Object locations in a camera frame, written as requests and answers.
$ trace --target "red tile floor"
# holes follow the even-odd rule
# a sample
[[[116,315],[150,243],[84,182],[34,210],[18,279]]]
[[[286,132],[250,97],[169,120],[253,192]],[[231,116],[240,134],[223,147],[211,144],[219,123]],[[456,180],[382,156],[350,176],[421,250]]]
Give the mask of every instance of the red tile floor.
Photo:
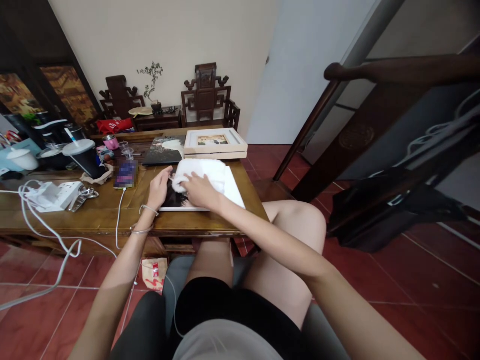
[[[252,181],[271,178],[289,146],[251,145],[242,160]],[[297,154],[282,181],[294,188],[309,169]],[[336,182],[312,203],[329,218]],[[479,229],[470,238],[480,239]],[[246,255],[253,245],[237,239]],[[418,225],[375,254],[342,248],[327,239],[324,256],[351,285],[427,359],[477,359],[480,355],[479,252],[437,224]],[[62,260],[0,243],[0,304],[53,284]],[[70,259],[61,285],[44,297],[0,312],[2,359],[66,359],[113,263],[108,256]],[[115,340],[145,293],[131,290]]]

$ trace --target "black shorts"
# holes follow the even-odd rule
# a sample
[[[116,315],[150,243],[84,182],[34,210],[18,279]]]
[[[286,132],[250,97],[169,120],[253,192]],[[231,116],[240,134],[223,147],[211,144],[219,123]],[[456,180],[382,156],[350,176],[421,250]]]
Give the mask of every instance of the black shorts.
[[[302,332],[278,307],[253,291],[231,289],[216,278],[199,277],[190,281],[178,298],[175,316],[182,335],[208,320],[230,320],[259,334],[285,360],[310,358]],[[169,340],[172,356],[181,341],[172,322]]]

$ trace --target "side table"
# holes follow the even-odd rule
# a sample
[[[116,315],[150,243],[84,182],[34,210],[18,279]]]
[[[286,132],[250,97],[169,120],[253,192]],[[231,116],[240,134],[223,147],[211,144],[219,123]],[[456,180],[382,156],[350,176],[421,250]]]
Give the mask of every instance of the side table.
[[[136,132],[151,130],[178,129],[182,127],[182,106],[175,106],[175,112],[161,115],[139,115],[132,118],[133,127]]]

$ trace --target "white cup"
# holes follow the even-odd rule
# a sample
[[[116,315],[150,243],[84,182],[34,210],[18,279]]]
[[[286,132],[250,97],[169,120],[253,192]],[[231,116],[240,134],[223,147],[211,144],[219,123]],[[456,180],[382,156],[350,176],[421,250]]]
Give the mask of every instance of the white cup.
[[[38,160],[28,149],[15,150],[12,148],[6,158],[25,170],[35,170],[39,167]]]

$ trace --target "bracelet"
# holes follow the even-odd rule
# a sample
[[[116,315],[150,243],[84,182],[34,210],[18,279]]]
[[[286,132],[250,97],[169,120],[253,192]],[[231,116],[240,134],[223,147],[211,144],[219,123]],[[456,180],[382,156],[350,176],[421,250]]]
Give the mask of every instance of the bracelet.
[[[148,210],[151,210],[155,213],[155,217],[157,217],[159,215],[159,212],[158,211],[155,211],[154,209],[152,209],[150,206],[147,206],[147,205],[142,205],[140,206],[140,209],[138,209],[138,213],[141,214],[142,213],[142,209],[143,208],[146,208]]]
[[[138,222],[134,223],[131,227],[130,227],[130,231],[132,234],[137,234],[137,235],[141,235],[141,234],[148,234],[150,231],[152,231],[152,229],[154,228],[154,225],[152,224],[150,226],[149,229],[147,230],[142,230],[142,231],[135,231],[134,230],[134,227],[137,226]]]

